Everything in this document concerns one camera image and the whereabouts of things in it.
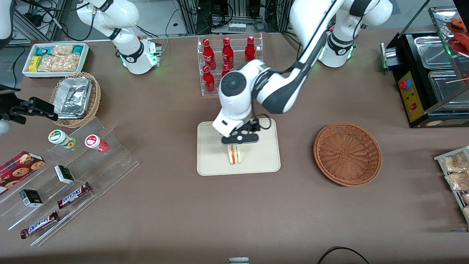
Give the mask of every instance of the coca-cola bottle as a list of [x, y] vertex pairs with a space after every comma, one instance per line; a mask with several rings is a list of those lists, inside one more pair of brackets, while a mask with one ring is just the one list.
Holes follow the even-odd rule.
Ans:
[[233, 54], [233, 48], [231, 47], [229, 37], [223, 38], [223, 50], [221, 53], [223, 54], [223, 63], [227, 63], [230, 69], [234, 68], [235, 55]]
[[230, 65], [228, 63], [223, 64], [223, 71], [221, 72], [221, 77], [225, 76], [227, 73], [230, 72]]
[[246, 45], [246, 49], [244, 50], [244, 58], [245, 62], [252, 61], [256, 58], [256, 46], [254, 45], [254, 37], [248, 37], [248, 44]]
[[214, 93], [215, 92], [215, 79], [213, 78], [213, 74], [210, 72], [210, 68], [207, 65], [204, 65], [202, 68], [204, 71], [204, 75], [202, 79], [204, 79], [204, 86], [207, 90], [207, 93]]
[[215, 53], [213, 52], [212, 47], [210, 46], [210, 41], [208, 39], [204, 39], [202, 41], [204, 44], [204, 61], [211, 70], [215, 70], [217, 68], [217, 63], [215, 62]]

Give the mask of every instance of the wicker basket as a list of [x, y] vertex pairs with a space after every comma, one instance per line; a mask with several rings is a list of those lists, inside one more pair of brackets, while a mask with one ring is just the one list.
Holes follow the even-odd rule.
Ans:
[[[99, 100], [101, 99], [101, 88], [99, 87], [99, 83], [96, 81], [93, 75], [86, 73], [86, 72], [73, 74], [73, 75], [67, 76], [66, 78], [78, 78], [78, 77], [87, 77], [91, 81], [93, 81], [93, 87], [91, 88], [90, 102], [88, 103], [87, 114], [82, 119], [59, 119], [57, 121], [54, 121], [54, 123], [57, 125], [65, 126], [68, 128], [81, 127], [82, 125], [92, 120], [98, 111]], [[57, 92], [58, 87], [59, 87], [59, 84], [55, 86], [55, 89], [52, 92], [51, 99], [49, 100], [50, 103], [54, 101], [55, 93]]]
[[368, 184], [381, 169], [378, 143], [365, 129], [352, 123], [323, 128], [314, 141], [313, 151], [320, 170], [343, 186]]

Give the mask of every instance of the snickers bar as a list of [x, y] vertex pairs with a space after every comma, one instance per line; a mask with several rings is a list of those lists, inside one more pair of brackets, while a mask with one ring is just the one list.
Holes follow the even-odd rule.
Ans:
[[46, 225], [54, 222], [54, 221], [59, 221], [59, 215], [57, 214], [56, 211], [54, 211], [51, 215], [48, 217], [42, 219], [41, 221], [37, 222], [35, 225], [30, 226], [29, 228], [21, 230], [21, 239], [25, 239], [32, 235], [34, 232], [37, 230], [45, 227]]
[[76, 189], [74, 192], [67, 195], [62, 200], [58, 201], [57, 204], [59, 205], [59, 209], [64, 208], [67, 204], [75, 201], [78, 197], [82, 196], [84, 193], [88, 192], [89, 190], [91, 190], [91, 186], [88, 182], [86, 182], [85, 184], [81, 185], [80, 188]]

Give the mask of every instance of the table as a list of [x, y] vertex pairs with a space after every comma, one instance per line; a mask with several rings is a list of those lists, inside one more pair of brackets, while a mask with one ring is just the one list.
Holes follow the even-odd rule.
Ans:
[[[0, 263], [315, 263], [332, 246], [375, 264], [467, 263], [468, 235], [449, 232], [466, 225], [433, 160], [467, 145], [467, 129], [408, 128], [393, 77], [380, 69], [379, 44], [396, 32], [362, 31], [345, 66], [314, 67], [294, 107], [273, 116], [278, 172], [215, 177], [196, 171], [197, 125], [220, 109], [200, 94], [197, 39], [170, 39], [162, 66], [141, 76], [122, 67], [111, 42], [88, 42], [87, 71], [102, 88], [98, 117], [141, 164], [40, 247], [0, 220]], [[275, 69], [295, 60], [295, 44], [280, 34], [264, 34], [264, 45]], [[25, 78], [19, 96], [48, 99], [56, 82]], [[383, 167], [369, 185], [341, 187], [313, 160], [316, 134], [339, 121], [381, 146]], [[44, 152], [55, 128], [40, 117], [13, 124], [0, 162]], [[361, 260], [335, 251], [323, 263], [351, 262]]]

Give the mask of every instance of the jar lid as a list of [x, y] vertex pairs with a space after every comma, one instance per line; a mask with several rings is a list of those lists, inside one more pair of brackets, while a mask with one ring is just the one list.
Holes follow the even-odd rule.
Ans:
[[97, 135], [89, 135], [85, 139], [85, 145], [89, 148], [96, 148], [101, 143], [101, 139]]
[[53, 144], [62, 143], [65, 138], [65, 132], [60, 129], [56, 129], [49, 134], [49, 141]]

